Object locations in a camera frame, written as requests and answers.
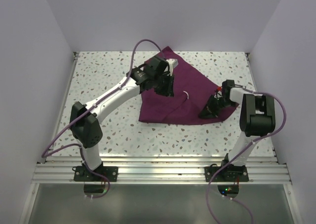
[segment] white wall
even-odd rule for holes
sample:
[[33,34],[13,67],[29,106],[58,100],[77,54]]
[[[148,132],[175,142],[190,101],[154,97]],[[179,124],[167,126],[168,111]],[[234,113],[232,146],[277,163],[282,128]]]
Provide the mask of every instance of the white wall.
[[0,223],[19,221],[72,52],[46,0],[0,0]]
[[[73,51],[132,50],[142,38],[176,50],[250,52],[279,0],[47,0]],[[154,49],[144,44],[140,49]]]
[[288,121],[274,146],[305,222],[316,223],[316,1],[281,0],[250,59],[257,87],[285,104]]

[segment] table speckle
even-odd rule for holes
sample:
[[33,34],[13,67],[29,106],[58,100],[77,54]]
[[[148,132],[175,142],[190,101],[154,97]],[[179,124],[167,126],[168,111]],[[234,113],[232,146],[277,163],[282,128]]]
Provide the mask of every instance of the table speckle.
[[[157,52],[137,52],[134,65],[140,65]],[[202,74],[221,85],[227,79],[254,90],[244,52],[176,52]],[[126,74],[131,52],[80,52],[72,77],[59,131],[69,123],[75,101],[86,103],[115,86]],[[173,125],[138,121],[141,96],[130,99],[115,109],[102,123],[103,138],[99,143],[103,156],[225,156],[240,134],[240,107],[224,122],[206,125]],[[70,143],[67,130],[55,149]],[[261,141],[251,156],[273,156],[270,139]],[[78,156],[77,149],[65,149],[54,156]]]

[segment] purple cloth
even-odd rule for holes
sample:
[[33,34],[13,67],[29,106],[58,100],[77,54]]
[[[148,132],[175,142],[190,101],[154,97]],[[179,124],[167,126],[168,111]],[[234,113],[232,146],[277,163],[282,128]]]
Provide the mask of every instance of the purple cloth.
[[200,119],[198,114],[218,86],[175,54],[170,47],[162,50],[166,59],[177,59],[174,69],[174,97],[157,95],[153,89],[143,92],[139,121],[166,124],[210,124],[226,120],[236,109],[225,108],[218,118]]

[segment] mounting plate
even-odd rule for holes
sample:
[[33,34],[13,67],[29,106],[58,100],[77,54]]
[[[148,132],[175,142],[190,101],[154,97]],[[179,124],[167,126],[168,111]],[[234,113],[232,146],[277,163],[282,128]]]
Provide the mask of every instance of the mounting plate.
[[[218,171],[220,166],[206,166],[204,168],[205,172],[205,181],[209,182],[211,177]],[[233,165],[228,166],[226,169],[221,171],[215,178],[214,182],[235,182],[239,177],[239,182],[248,182],[248,171],[247,168],[244,167],[235,167]]]
[[[116,182],[118,179],[118,170],[117,166],[100,166],[96,172],[104,175],[110,182]],[[101,181],[101,177],[91,174],[84,166],[73,167],[73,171],[75,172],[74,181],[76,182]]]

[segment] cable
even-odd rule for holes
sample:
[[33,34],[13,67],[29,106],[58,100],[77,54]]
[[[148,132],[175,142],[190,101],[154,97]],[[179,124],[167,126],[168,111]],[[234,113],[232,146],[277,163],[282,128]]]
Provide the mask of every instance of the cable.
[[63,128],[56,136],[55,138],[52,139],[52,141],[49,143],[49,145],[45,148],[45,150],[43,151],[43,153],[41,154],[41,157],[42,158],[46,158],[48,156],[51,156],[63,149],[66,149],[66,148],[69,148],[69,147],[72,147],[72,146],[77,146],[79,147],[80,149],[80,155],[81,155],[81,158],[83,160],[83,163],[84,165],[86,166],[86,168],[88,169],[88,171],[90,173],[92,173],[93,175],[96,175],[96,176],[99,176],[101,177],[102,179],[104,179],[108,184],[108,189],[102,194],[102,195],[99,195],[99,196],[93,196],[91,195],[90,197],[91,198],[100,198],[100,197],[103,197],[110,189],[110,181],[103,175],[100,175],[94,171],[92,171],[89,167],[88,167],[88,164],[86,163],[85,159],[84,159],[84,156],[83,156],[83,153],[82,153],[82,146],[80,144],[69,144],[69,145],[66,145],[62,148],[59,148],[59,149],[56,149],[55,151],[52,151],[52,152],[49,152],[49,149],[53,146],[53,144],[57,141],[57,139],[67,130],[67,129],[70,129],[71,126],[73,126],[77,121],[79,121],[80,119],[82,119],[83,117],[85,117],[89,112],[91,112],[94,108],[96,108],[98,106],[98,104],[100,104],[101,102],[103,102],[105,99],[107,99],[109,96],[113,95],[114,93],[116,93],[117,91],[121,90],[122,87],[124,87],[126,84],[127,84],[127,81],[129,80],[131,74],[132,74],[132,69],[133,69],[133,62],[134,62],[134,56],[135,56],[135,53],[136,53],[136,49],[138,47],[138,45],[144,41],[148,41],[152,44],[154,44],[158,50],[161,52],[163,58],[165,58],[165,55],[163,53],[163,51],[161,50],[161,48],[152,40],[149,40],[149,39],[142,39],[140,40],[139,42],[136,43],[136,45],[134,46],[134,49],[132,51],[132,56],[131,56],[131,61],[130,61],[130,66],[129,66],[129,72],[128,72],[128,75],[126,77],[126,80],[119,86],[117,87],[116,89],[114,89],[113,91],[109,92],[108,94],[106,94],[104,97],[102,97],[100,100],[98,100],[93,106],[91,106],[87,111],[85,111],[83,114],[81,114],[80,116],[78,116],[76,119],[74,119],[72,122],[70,122],[65,128]]
[[[222,170],[224,170],[227,166],[229,166],[233,161],[235,161],[241,154],[243,154],[248,148],[250,148],[250,146],[252,146],[254,143],[257,143],[258,141],[262,140],[262,139],[265,139],[265,138],[268,138],[268,137],[271,137],[275,134],[277,134],[278,132],[280,132],[281,129],[283,129],[284,125],[285,125],[285,122],[286,122],[286,110],[285,110],[285,107],[283,105],[283,103],[280,101],[279,98],[277,98],[276,96],[270,94],[270,93],[266,93],[266,92],[254,92],[254,91],[251,91],[249,89],[246,89],[245,86],[242,87],[243,90],[245,90],[246,92],[249,92],[249,93],[253,93],[253,94],[262,94],[262,95],[266,95],[266,96],[270,96],[270,97],[273,97],[278,103],[279,105],[281,106],[282,108],[282,111],[283,111],[283,121],[282,121],[282,124],[281,126],[279,127],[279,129],[277,129],[276,131],[270,133],[270,134],[267,134],[263,137],[260,137],[260,138],[256,138],[254,139],[253,141],[251,141],[240,153],[238,153],[233,159],[231,159],[228,163],[226,163],[223,167],[221,167],[220,169],[218,169],[214,175],[211,177],[210,181],[208,182],[208,185],[207,185],[207,190],[206,190],[206,195],[205,195],[205,198],[206,198],[206,204],[207,204],[207,208],[210,212],[210,214],[212,215],[212,217],[214,218],[214,220],[218,223],[218,224],[221,224],[221,222],[218,220],[218,218],[215,216],[213,210],[211,209],[210,205],[209,205],[209,200],[208,200],[208,194],[209,194],[209,191],[210,191],[210,188],[211,188],[211,183],[212,181],[214,180],[214,178],[217,176],[217,174],[219,174]],[[233,201],[235,201],[236,203],[240,204],[242,207],[244,207],[248,213],[250,214],[250,217],[251,217],[251,224],[254,224],[254,217],[253,217],[253,214],[252,212],[250,211],[250,209],[245,206],[242,202],[236,200],[236,199],[233,199]]]

